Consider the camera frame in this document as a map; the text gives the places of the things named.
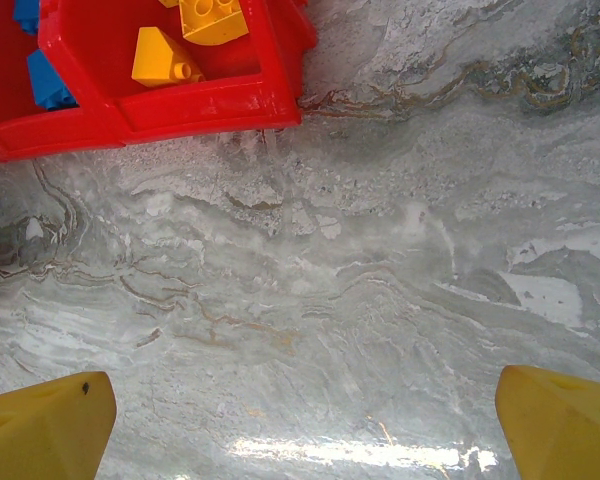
marble veining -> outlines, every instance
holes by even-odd
[[[0,393],[105,370],[99,479],[515,479],[600,381],[600,1],[312,0],[302,127],[0,165]]]

building block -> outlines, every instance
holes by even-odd
[[[197,45],[222,45],[249,33],[238,0],[180,0],[182,36]]]
[[[47,110],[78,105],[41,50],[36,50],[27,57],[27,65],[36,105]]]
[[[522,480],[600,478],[600,383],[508,366],[496,410]]]
[[[158,0],[161,4],[163,4],[167,8],[177,7],[179,0]]]
[[[115,418],[104,372],[0,395],[0,480],[93,480]]]
[[[39,0],[16,0],[13,19],[20,24],[23,31],[29,35],[37,35],[40,25]]]
[[[171,37],[158,27],[142,27],[138,32],[131,78],[145,87],[195,83],[204,75]]]

red toy bin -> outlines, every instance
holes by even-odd
[[[82,108],[47,112],[35,104],[27,56],[38,45],[13,21],[13,8],[13,1],[0,1],[0,161],[121,145]]]
[[[306,0],[241,0],[249,34],[224,45],[182,38],[180,12],[158,0],[41,0],[37,44],[80,107],[33,101],[26,57],[36,41],[0,0],[0,161],[183,135],[300,123],[302,55],[315,46]],[[206,81],[150,89],[131,79],[140,27],[189,51]]]

plastic brick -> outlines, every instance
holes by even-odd
[[[40,24],[40,5],[38,0],[16,0],[13,19],[29,35],[37,35]]]
[[[180,0],[182,36],[198,45],[222,45],[249,33],[238,0]]]
[[[131,78],[145,87],[158,87],[199,82],[204,75],[191,56],[158,27],[142,27]]]
[[[76,99],[41,50],[27,57],[27,65],[36,105],[47,110],[77,106]]]

blue building block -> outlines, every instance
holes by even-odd
[[[29,78],[36,105],[47,110],[77,107],[76,99],[41,50],[27,57]]]
[[[16,0],[13,19],[18,22],[20,27],[22,27],[22,30],[29,35],[37,35],[38,26],[40,25],[39,0]]]

